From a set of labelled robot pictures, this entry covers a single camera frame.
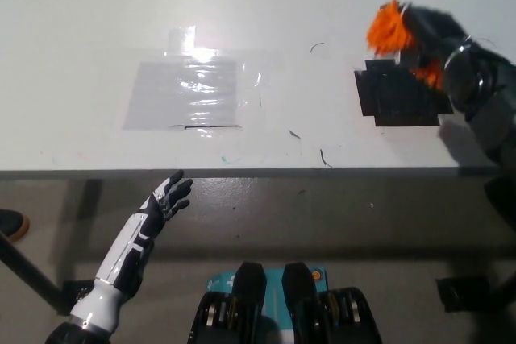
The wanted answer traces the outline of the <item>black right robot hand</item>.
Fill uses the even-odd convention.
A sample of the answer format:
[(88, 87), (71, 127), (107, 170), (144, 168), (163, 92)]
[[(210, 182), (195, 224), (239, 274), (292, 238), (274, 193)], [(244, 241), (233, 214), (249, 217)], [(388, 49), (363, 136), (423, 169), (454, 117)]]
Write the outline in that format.
[(433, 60), (445, 61), (469, 34), (445, 11), (406, 3), (402, 8), (404, 28), (411, 34), (414, 47), (403, 49), (419, 68)]

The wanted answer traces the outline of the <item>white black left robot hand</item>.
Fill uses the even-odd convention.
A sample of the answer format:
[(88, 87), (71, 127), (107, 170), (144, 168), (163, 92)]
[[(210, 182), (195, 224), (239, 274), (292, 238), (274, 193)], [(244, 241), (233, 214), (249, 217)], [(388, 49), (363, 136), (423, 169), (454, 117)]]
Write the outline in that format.
[(97, 271), (96, 284), (115, 288), (127, 299), (134, 297), (143, 281), (155, 239), (166, 223), (189, 205), (187, 196), (193, 181), (183, 176), (182, 170), (175, 171), (127, 219)]

